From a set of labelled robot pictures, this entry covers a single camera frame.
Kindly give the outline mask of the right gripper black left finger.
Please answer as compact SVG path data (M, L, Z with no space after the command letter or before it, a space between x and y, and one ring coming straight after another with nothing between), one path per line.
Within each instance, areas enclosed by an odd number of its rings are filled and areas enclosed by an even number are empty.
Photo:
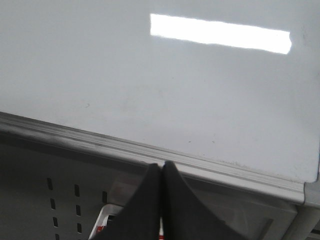
M106 204L90 240L158 240L161 222L161 169L150 164L125 206Z

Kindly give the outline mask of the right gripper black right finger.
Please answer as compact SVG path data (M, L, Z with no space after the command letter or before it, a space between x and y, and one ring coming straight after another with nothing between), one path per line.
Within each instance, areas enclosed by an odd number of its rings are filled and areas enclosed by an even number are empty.
M166 240L244 240L193 193L172 161L162 168L162 224Z

